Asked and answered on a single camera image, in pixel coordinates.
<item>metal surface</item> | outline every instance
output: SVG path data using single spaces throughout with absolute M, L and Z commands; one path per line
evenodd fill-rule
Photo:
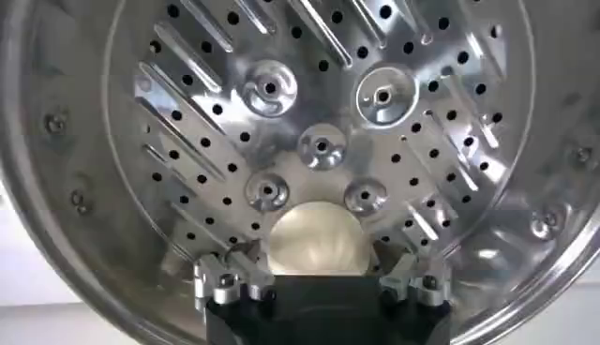
M 3 177 L 56 268 L 144 342 L 203 342 L 191 263 L 268 249 L 282 215 L 319 201 L 359 219 L 370 274 L 444 256 L 453 342 L 488 343 L 596 254 L 599 12 L 3 1 Z

